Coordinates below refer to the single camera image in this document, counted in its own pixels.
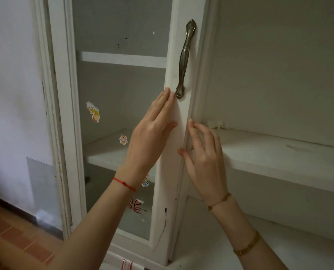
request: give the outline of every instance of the forearm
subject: forearm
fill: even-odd
[[[229,197],[227,201],[215,205],[212,213],[217,218],[235,250],[244,249],[255,237],[256,230],[233,197]],[[244,270],[287,269],[263,239],[260,239],[249,252],[240,256],[239,260]]]
[[[133,192],[113,180],[49,269],[99,269]]]

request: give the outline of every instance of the white shelf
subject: white shelf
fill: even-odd
[[[126,145],[120,143],[121,134],[127,136],[128,141],[131,140],[132,131],[124,129],[84,145],[83,156],[85,161],[96,166],[116,171],[124,162],[129,145],[129,143]],[[154,182],[155,176],[156,165],[154,165],[149,172],[148,180]]]
[[[289,269],[333,269],[334,241],[249,217]],[[172,263],[166,269],[242,270],[238,257],[203,201],[187,200]]]
[[[231,168],[334,192],[334,147],[237,130],[217,130]]]
[[[167,58],[138,56],[138,55],[123,55],[97,52],[79,52],[79,60],[94,63],[112,63],[122,65],[133,65],[154,68],[166,68]]]

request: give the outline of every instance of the right hand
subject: right hand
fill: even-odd
[[[187,123],[187,127],[192,138],[195,161],[192,161],[186,150],[179,149],[177,153],[183,157],[199,195],[211,206],[221,201],[228,192],[221,142],[219,136],[210,128],[194,123],[192,119]],[[196,129],[203,135],[204,146]]]

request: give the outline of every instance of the brass door handle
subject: brass door handle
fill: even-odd
[[[186,25],[186,40],[180,56],[180,65],[178,69],[178,86],[175,93],[178,99],[181,99],[185,95],[185,87],[183,86],[183,81],[185,79],[187,69],[189,47],[191,45],[191,39],[194,35],[196,27],[196,22],[193,19],[189,21]]]

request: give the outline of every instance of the gold bracelet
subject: gold bracelet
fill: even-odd
[[[258,243],[258,241],[261,239],[261,234],[256,231],[256,236],[253,238],[253,240],[249,243],[249,245],[247,245],[247,247],[245,249],[242,249],[242,250],[235,250],[233,249],[233,252],[238,256],[242,256],[244,254],[246,254],[247,252],[249,252],[255,245],[256,243]]]
[[[231,196],[231,194],[230,194],[229,192],[227,192],[226,196],[224,196],[222,200],[220,200],[219,202],[217,202],[217,203],[215,203],[215,204],[213,204],[213,205],[208,206],[208,210],[211,211],[212,208],[213,208],[216,204],[219,204],[219,203],[222,203],[222,202],[226,201],[227,198],[228,198],[229,196]]]

